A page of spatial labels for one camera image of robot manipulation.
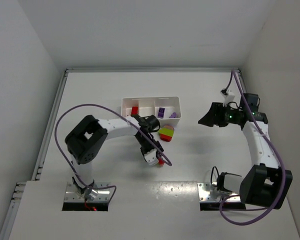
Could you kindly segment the purple square lego brick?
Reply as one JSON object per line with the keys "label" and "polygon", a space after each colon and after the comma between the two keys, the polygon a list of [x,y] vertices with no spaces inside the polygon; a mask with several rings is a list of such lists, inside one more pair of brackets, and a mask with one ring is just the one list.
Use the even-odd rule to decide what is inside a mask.
{"label": "purple square lego brick", "polygon": [[157,113],[158,118],[160,118],[160,119],[164,118],[164,116],[165,116],[165,110],[166,110],[165,107],[159,107],[158,113]]}

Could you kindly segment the red green purple lego stack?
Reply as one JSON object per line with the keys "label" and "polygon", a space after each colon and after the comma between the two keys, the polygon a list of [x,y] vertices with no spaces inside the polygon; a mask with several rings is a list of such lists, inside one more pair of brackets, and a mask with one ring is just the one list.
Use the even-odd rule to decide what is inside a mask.
{"label": "red green purple lego stack", "polygon": [[159,129],[158,135],[162,141],[170,142],[174,136],[174,132],[175,128],[173,126],[164,125]]}

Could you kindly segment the red rounded lego brick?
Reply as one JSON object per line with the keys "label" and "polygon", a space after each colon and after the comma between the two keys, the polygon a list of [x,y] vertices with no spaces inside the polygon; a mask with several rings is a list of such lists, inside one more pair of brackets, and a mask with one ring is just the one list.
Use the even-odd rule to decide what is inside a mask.
{"label": "red rounded lego brick", "polygon": [[131,115],[138,115],[139,114],[139,107],[138,106],[133,106],[131,108]]}

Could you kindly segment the purple flower lego brick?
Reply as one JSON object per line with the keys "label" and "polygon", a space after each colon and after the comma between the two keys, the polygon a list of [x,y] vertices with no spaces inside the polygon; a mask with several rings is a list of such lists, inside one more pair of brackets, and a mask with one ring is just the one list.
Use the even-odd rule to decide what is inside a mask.
{"label": "purple flower lego brick", "polygon": [[176,117],[177,117],[177,113],[176,113],[176,112],[173,112],[173,113],[169,116],[170,119],[174,119],[174,118],[176,118]]}

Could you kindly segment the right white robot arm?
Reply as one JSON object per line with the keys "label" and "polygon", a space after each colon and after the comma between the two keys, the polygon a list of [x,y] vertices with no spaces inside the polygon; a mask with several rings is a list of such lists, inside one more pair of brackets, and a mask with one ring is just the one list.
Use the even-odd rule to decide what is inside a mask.
{"label": "right white robot arm", "polygon": [[207,127],[238,125],[246,138],[251,169],[241,174],[222,172],[215,189],[222,193],[238,193],[244,204],[268,208],[279,198],[274,209],[281,208],[293,180],[290,170],[282,176],[282,167],[274,150],[269,146],[268,118],[259,111],[259,96],[245,93],[237,108],[229,103],[213,102],[209,111],[198,121]]}

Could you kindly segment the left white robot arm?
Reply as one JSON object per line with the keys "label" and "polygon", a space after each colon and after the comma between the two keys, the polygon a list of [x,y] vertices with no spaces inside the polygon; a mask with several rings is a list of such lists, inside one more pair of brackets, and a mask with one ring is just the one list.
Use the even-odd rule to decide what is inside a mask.
{"label": "left white robot arm", "polygon": [[91,161],[97,156],[106,140],[134,136],[140,144],[140,151],[146,163],[153,166],[162,159],[163,151],[159,141],[152,133],[161,127],[154,116],[141,117],[138,114],[116,119],[96,119],[85,116],[66,136],[65,143],[71,155],[76,173],[73,183],[80,192],[93,186]]}

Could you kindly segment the white three-compartment container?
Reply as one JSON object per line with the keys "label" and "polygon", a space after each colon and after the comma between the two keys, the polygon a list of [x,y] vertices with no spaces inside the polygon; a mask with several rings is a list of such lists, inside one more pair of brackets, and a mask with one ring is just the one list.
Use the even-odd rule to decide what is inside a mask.
{"label": "white three-compartment container", "polygon": [[[182,117],[178,96],[126,97],[121,101],[121,115],[123,117],[130,116],[133,106],[138,107],[138,114],[141,117],[154,115],[158,118],[159,107],[165,108],[164,118],[158,118],[162,126],[176,127]],[[169,118],[173,112],[176,112],[177,117]]]}

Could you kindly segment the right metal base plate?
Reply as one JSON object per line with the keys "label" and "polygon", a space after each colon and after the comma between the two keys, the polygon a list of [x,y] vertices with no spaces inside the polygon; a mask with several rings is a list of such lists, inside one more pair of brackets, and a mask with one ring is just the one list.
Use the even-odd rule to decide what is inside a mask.
{"label": "right metal base plate", "polygon": [[241,203],[238,193],[217,190],[210,182],[198,182],[198,198],[200,204],[215,204],[221,202],[225,197],[231,196],[226,203]]}

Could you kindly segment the metal base plate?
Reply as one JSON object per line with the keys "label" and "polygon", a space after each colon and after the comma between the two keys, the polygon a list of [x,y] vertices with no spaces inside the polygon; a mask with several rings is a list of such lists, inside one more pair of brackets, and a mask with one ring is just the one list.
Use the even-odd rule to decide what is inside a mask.
{"label": "metal base plate", "polygon": [[97,182],[92,189],[81,191],[76,183],[67,183],[64,195],[65,204],[106,204],[110,202],[110,183]]}
{"label": "metal base plate", "polygon": [[200,204],[215,204],[221,202],[225,197],[231,196],[226,203],[241,203],[238,193],[217,190],[210,182],[198,182],[198,198]]}

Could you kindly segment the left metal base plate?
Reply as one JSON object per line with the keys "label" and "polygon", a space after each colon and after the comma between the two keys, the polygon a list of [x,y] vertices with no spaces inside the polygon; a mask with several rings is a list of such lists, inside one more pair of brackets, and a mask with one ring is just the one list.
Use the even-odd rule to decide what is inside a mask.
{"label": "left metal base plate", "polygon": [[64,195],[65,204],[106,204],[110,202],[110,183],[97,182],[92,189],[81,191],[76,183],[67,183]]}

